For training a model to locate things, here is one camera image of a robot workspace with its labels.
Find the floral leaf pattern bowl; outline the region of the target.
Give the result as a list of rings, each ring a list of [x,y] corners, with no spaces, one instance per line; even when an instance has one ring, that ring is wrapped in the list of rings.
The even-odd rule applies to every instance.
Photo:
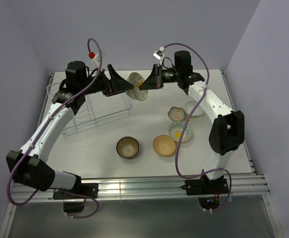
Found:
[[[127,96],[133,100],[144,101],[148,97],[148,90],[140,90],[140,86],[144,83],[145,79],[137,72],[132,72],[127,80],[133,84],[133,89],[126,92]]]

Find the dark brown glazed bowl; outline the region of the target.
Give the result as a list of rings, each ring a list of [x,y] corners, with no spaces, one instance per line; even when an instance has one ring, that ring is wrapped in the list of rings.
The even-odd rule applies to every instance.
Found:
[[[130,136],[121,138],[116,144],[118,155],[125,159],[131,159],[139,152],[139,142]]]

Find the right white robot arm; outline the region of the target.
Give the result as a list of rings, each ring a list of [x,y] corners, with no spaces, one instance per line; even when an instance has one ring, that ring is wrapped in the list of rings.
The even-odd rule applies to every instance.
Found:
[[[175,52],[172,68],[163,69],[161,64],[155,64],[139,89],[161,89],[165,83],[177,83],[186,95],[196,101],[194,107],[201,107],[212,122],[209,134],[212,153],[201,173],[207,177],[200,182],[202,191],[212,193],[217,188],[217,179],[223,176],[232,153],[244,142],[244,114],[227,106],[208,87],[205,79],[193,72],[188,51]]]

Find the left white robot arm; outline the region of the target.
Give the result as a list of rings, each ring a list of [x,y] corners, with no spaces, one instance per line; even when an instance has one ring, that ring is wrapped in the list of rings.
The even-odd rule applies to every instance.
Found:
[[[88,75],[87,66],[81,61],[68,64],[66,77],[54,95],[42,123],[18,151],[11,150],[6,156],[11,172],[10,182],[39,191],[64,189],[71,198],[81,195],[81,177],[69,172],[55,171],[47,165],[47,160],[64,127],[85,103],[86,95],[101,92],[110,97],[133,89],[133,84],[123,79],[112,65],[109,64],[107,68],[110,77],[97,68]]]

